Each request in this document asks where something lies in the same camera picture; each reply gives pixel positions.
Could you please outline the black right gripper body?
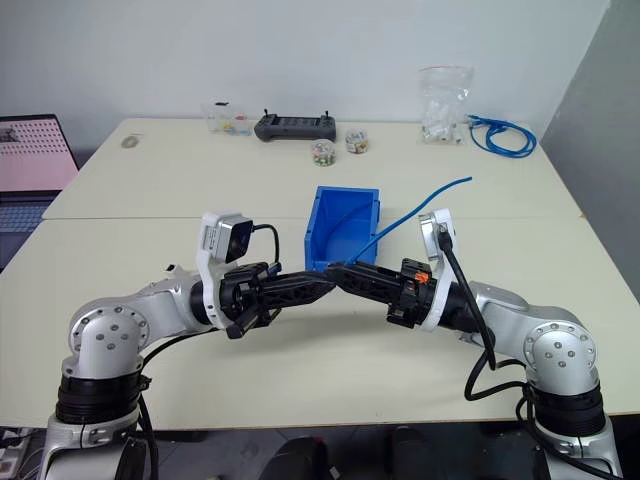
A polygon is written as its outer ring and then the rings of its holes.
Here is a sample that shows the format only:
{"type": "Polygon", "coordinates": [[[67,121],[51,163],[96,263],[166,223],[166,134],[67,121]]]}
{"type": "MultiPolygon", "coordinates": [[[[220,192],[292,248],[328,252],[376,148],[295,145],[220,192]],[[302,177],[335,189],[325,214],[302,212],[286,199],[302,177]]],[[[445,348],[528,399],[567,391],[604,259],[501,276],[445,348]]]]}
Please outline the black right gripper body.
{"type": "Polygon", "coordinates": [[[387,311],[389,323],[414,328],[426,318],[433,298],[433,278],[428,264],[405,258],[399,273],[400,290],[387,311]]]}

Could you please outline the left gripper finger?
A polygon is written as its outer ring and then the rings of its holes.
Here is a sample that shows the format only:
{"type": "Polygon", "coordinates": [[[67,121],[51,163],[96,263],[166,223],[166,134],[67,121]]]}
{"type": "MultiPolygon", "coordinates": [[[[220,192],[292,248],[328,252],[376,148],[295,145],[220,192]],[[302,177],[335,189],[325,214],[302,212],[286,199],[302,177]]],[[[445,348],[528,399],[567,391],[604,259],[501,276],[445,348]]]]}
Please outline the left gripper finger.
{"type": "Polygon", "coordinates": [[[264,307],[267,309],[283,309],[314,303],[329,292],[264,293],[264,307]]]}
{"type": "Polygon", "coordinates": [[[293,293],[303,292],[330,292],[334,289],[334,282],[324,273],[317,271],[299,271],[287,274],[277,274],[267,277],[262,282],[264,293],[293,293]]]}

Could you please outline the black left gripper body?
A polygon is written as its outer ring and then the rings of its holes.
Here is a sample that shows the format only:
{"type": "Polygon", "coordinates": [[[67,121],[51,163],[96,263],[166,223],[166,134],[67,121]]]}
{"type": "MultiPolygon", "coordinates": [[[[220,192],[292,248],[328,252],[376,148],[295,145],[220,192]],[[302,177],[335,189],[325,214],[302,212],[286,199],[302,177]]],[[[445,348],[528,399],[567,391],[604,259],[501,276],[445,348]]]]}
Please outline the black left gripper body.
{"type": "Polygon", "coordinates": [[[267,277],[265,262],[238,266],[227,272],[220,285],[220,307],[231,325],[225,328],[229,339],[242,338],[249,330],[267,327],[270,311],[261,305],[261,281],[267,277]]]}

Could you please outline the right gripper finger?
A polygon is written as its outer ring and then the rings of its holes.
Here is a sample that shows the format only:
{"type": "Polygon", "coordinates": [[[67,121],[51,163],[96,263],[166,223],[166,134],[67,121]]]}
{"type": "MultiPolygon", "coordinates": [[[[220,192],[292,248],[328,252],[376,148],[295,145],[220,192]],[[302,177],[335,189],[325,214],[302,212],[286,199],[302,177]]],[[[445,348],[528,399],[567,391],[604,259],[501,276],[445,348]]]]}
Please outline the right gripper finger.
{"type": "Polygon", "coordinates": [[[367,263],[334,263],[324,271],[325,275],[340,287],[398,287],[398,273],[367,263]]]}
{"type": "Polygon", "coordinates": [[[349,294],[387,305],[398,301],[401,290],[397,283],[367,278],[348,277],[335,280],[334,283],[349,294]]]}

